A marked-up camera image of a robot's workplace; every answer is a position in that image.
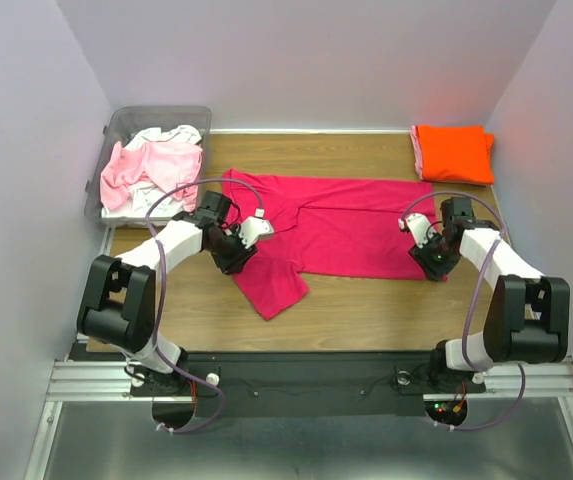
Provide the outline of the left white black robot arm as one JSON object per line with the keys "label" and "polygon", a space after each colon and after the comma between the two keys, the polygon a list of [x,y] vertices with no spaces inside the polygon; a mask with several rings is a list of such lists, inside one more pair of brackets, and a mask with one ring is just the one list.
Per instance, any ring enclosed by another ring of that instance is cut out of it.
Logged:
{"label": "left white black robot arm", "polygon": [[240,223],[229,223],[232,200],[208,191],[192,212],[181,211],[151,238],[116,257],[96,257],[88,273],[77,316],[77,331],[117,348],[128,359],[154,372],[165,393],[181,392],[189,383],[215,389],[212,381],[189,373],[185,350],[160,333],[168,273],[204,251],[225,275],[240,273],[273,233],[264,209]]}

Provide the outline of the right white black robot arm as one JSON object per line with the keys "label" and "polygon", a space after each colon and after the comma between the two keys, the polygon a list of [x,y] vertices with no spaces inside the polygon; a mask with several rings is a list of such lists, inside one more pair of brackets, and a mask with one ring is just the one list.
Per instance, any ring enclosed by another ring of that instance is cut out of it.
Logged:
{"label": "right white black robot arm", "polygon": [[523,260],[506,241],[500,219],[476,217],[476,198],[452,193],[432,222],[409,207],[399,228],[412,236],[412,259],[430,281],[443,281],[466,260],[478,271],[474,290],[492,290],[483,329],[471,331],[467,319],[460,337],[439,342],[426,366],[429,384],[448,390],[462,373],[473,377],[504,363],[559,363],[567,356],[570,286]]}

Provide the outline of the magenta t shirt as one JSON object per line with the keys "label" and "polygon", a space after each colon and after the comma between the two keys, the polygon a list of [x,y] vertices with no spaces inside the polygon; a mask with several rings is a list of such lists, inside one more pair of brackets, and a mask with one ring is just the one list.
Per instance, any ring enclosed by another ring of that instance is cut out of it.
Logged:
{"label": "magenta t shirt", "polygon": [[436,218],[432,188],[417,181],[223,174],[223,193],[248,217],[257,205],[274,234],[233,280],[266,321],[308,292],[305,273],[422,280],[409,254],[414,241],[398,221],[409,205]]}

